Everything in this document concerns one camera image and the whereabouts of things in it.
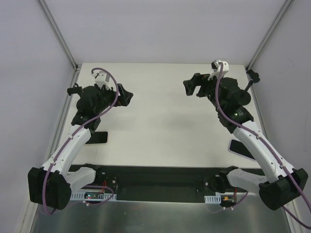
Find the black phone stand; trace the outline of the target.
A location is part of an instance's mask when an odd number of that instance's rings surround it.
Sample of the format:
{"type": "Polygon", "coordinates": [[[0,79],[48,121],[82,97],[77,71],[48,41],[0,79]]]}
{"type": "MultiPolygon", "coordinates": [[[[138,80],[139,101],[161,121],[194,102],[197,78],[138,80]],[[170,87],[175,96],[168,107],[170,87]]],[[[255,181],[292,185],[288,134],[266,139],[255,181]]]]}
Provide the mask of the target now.
{"type": "Polygon", "coordinates": [[[251,95],[248,93],[248,90],[252,87],[253,84],[260,81],[259,74],[254,72],[252,69],[248,70],[246,74],[249,76],[250,81],[248,82],[246,88],[241,91],[239,104],[242,106],[248,105],[251,101],[251,95]]]}
{"type": "Polygon", "coordinates": [[[67,94],[69,96],[74,95],[74,94],[78,94],[80,96],[82,93],[82,90],[83,90],[83,88],[81,86],[79,86],[77,83],[75,83],[73,85],[73,87],[70,87],[67,89],[67,94]]]}

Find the black phone cream case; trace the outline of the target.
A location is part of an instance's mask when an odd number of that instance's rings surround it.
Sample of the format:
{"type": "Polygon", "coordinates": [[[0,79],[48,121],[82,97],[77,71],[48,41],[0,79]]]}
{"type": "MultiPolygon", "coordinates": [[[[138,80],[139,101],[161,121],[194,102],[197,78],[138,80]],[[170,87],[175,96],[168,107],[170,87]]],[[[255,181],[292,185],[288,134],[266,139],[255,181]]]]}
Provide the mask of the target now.
{"type": "Polygon", "coordinates": [[[90,139],[86,142],[86,145],[105,144],[108,142],[108,132],[95,132],[90,139]]]}

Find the black phone lilac case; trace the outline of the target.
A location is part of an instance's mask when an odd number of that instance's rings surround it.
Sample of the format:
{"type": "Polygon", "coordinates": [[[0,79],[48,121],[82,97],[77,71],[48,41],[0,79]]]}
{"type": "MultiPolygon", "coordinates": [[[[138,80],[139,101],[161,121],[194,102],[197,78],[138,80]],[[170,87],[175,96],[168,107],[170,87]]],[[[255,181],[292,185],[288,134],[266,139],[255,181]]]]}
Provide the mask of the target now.
{"type": "Polygon", "coordinates": [[[245,145],[242,142],[238,140],[235,139],[230,140],[228,151],[243,158],[255,161],[255,158],[250,153],[250,151],[245,147],[245,145]]]}

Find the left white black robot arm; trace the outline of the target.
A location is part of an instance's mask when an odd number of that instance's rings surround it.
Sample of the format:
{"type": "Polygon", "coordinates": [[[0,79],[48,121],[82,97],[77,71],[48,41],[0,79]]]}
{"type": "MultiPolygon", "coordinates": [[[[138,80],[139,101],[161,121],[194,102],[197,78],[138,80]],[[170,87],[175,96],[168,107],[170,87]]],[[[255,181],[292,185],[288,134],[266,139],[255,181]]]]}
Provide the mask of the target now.
{"type": "Polygon", "coordinates": [[[84,165],[74,173],[69,173],[69,169],[82,147],[95,134],[101,122],[100,114],[112,107],[129,105],[134,94],[120,83],[117,88],[114,91],[112,87],[97,84],[87,87],[74,84],[67,89],[69,95],[80,97],[77,112],[63,144],[41,167],[33,167],[28,172],[31,202],[63,210],[76,191],[86,185],[93,189],[102,185],[102,176],[91,165],[84,165]]]}

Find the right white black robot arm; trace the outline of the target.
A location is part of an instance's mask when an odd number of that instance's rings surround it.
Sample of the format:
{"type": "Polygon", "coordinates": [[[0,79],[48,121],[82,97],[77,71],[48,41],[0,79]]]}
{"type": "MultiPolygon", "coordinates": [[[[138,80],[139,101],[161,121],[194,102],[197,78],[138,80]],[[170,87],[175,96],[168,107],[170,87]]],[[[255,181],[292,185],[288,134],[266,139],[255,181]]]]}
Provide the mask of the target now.
{"type": "Polygon", "coordinates": [[[224,193],[234,187],[244,189],[259,195],[271,210],[284,207],[298,197],[302,197],[307,206],[311,205],[303,192],[309,178],[307,172],[288,163],[264,137],[245,108],[250,100],[243,100],[244,91],[236,79],[195,73],[191,79],[183,81],[183,86],[187,96],[193,95],[196,87],[200,88],[196,96],[208,98],[220,123],[246,147],[263,171],[263,175],[257,175],[237,166],[227,167],[212,180],[215,191],[224,193]]]}

